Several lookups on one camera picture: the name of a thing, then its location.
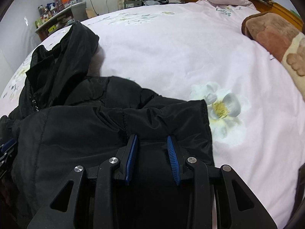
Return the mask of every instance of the white flower print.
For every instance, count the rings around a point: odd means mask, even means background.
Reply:
[[[245,97],[220,88],[218,83],[209,82],[206,85],[193,85],[190,99],[205,100],[213,141],[232,146],[244,141],[246,127],[239,117],[250,108]]]

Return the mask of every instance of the bed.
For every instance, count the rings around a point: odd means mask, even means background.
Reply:
[[[215,166],[231,165],[280,229],[305,163],[305,103],[280,62],[241,33],[243,20],[255,13],[247,0],[200,0],[82,23],[100,37],[88,75],[123,77],[170,98],[205,99]],[[42,44],[51,49],[68,30]],[[0,115],[18,105],[30,62],[31,53],[7,84]],[[230,106],[225,118],[224,103]]]

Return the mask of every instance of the black down jacket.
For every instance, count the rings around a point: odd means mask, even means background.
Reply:
[[[100,165],[131,134],[140,141],[134,175],[142,185],[137,195],[145,203],[153,202],[145,193],[149,187],[155,197],[171,202],[175,199],[170,196],[177,195],[168,135],[175,135],[192,156],[214,165],[205,101],[164,98],[119,77],[88,77],[98,40],[76,22],[49,52],[38,47],[19,106],[0,120],[1,140],[12,136],[18,141],[11,175],[33,214],[75,166]],[[159,194],[158,185],[169,192]],[[179,209],[179,200],[170,207]]]

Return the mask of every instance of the zipper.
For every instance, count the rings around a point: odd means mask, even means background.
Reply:
[[[36,111],[38,112],[38,111],[39,111],[39,109],[38,109],[38,107],[37,107],[37,103],[36,103],[35,99],[33,99],[32,103],[33,103],[33,105],[35,106]]]

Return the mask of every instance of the fleece blanket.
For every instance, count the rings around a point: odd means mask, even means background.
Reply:
[[[271,12],[247,17],[242,23],[242,33],[282,63],[305,98],[305,35]]]

